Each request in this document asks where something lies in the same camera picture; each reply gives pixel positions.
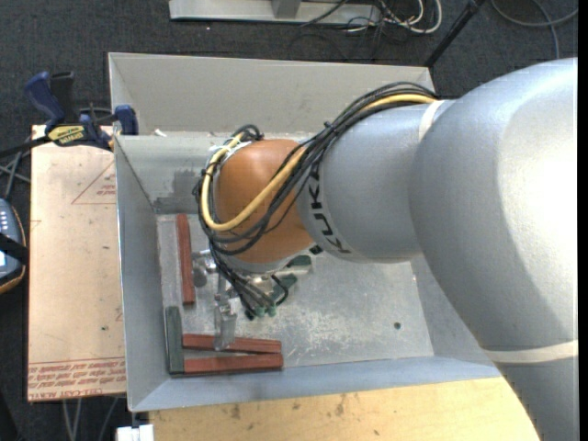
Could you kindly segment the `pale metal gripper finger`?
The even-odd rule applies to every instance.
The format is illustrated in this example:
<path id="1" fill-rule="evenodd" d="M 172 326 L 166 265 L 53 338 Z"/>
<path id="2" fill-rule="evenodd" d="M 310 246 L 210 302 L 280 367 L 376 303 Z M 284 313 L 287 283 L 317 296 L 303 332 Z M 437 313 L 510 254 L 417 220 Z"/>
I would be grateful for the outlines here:
<path id="1" fill-rule="evenodd" d="M 235 340 L 237 312 L 234 298 L 215 295 L 213 347 L 216 351 L 228 348 Z"/>
<path id="2" fill-rule="evenodd" d="M 217 271 L 217 265 L 209 249 L 193 252 L 192 279 L 196 288 L 203 288 L 208 282 L 208 276 Z"/>

